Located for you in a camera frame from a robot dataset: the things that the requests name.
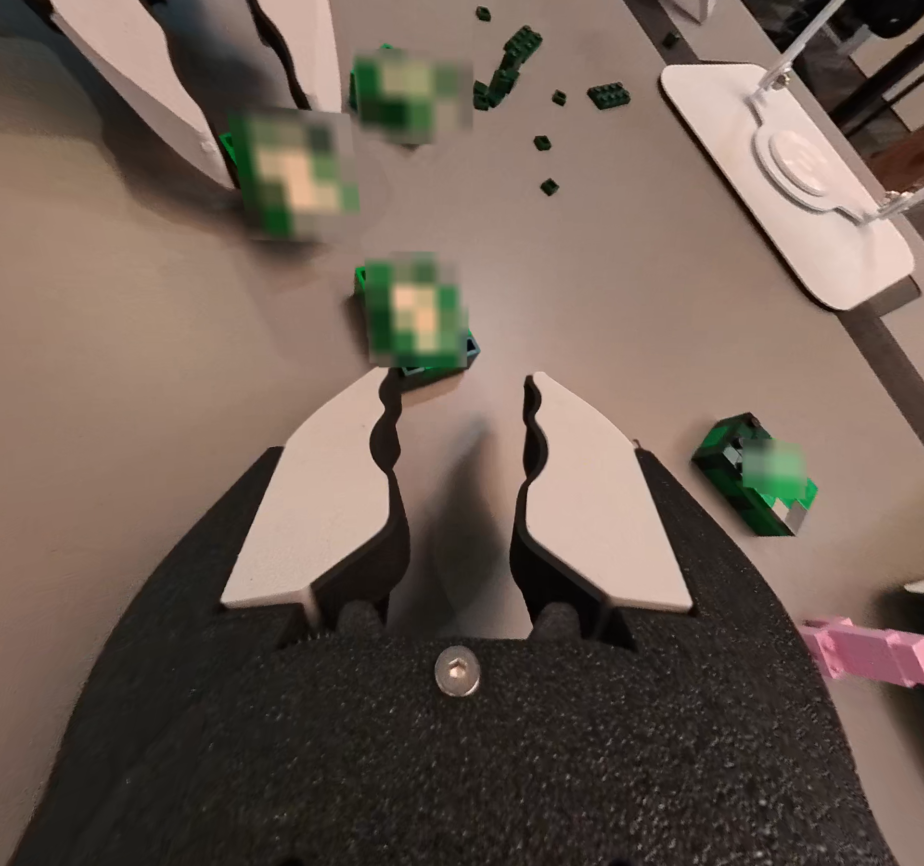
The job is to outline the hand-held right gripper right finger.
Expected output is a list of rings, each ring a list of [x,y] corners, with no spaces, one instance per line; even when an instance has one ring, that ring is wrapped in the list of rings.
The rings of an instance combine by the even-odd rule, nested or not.
[[[526,375],[522,418],[509,565],[533,627],[552,611],[581,639],[630,639],[624,610],[689,616],[638,446],[545,372]]]

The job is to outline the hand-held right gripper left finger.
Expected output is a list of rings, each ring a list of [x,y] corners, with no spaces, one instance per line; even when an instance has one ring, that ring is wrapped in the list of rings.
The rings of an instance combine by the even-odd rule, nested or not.
[[[373,369],[285,442],[221,594],[227,609],[299,606],[313,629],[369,604],[384,625],[410,564],[395,467],[401,383]]]

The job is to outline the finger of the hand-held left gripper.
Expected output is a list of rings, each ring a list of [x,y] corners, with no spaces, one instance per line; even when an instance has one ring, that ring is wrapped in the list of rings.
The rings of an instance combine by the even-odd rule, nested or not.
[[[47,0],[49,19],[178,156],[225,190],[235,183],[164,31],[141,0]]]
[[[340,113],[341,75],[329,0],[245,0],[278,57],[298,109]]]

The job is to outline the green pixelated lego block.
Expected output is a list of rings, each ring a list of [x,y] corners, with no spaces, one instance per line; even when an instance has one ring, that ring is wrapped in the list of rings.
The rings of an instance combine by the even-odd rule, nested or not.
[[[802,449],[772,436],[749,412],[715,423],[691,462],[760,537],[796,536],[818,493]]]

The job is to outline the scattered small green lego bricks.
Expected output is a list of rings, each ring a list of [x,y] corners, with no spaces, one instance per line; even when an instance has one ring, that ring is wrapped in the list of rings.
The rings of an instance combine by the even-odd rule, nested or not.
[[[634,119],[632,94],[612,80],[612,37],[578,37],[571,28],[578,0],[554,6],[517,28],[491,77],[474,82],[465,171],[483,191],[508,199],[565,190],[573,199],[601,200],[631,172],[619,135]]]

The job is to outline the pink lego pig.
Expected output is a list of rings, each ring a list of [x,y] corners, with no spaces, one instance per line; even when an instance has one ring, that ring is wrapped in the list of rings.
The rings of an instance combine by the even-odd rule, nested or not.
[[[923,636],[865,629],[848,618],[812,620],[797,627],[821,675],[856,676],[901,687],[923,685]]]

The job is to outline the white book stand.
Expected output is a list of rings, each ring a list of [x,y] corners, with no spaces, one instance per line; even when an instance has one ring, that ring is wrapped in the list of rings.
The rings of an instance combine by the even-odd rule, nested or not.
[[[807,43],[847,0],[830,0],[770,68],[668,65],[667,101],[796,282],[823,308],[852,310],[911,276],[894,220],[922,190],[876,200],[789,92]]]

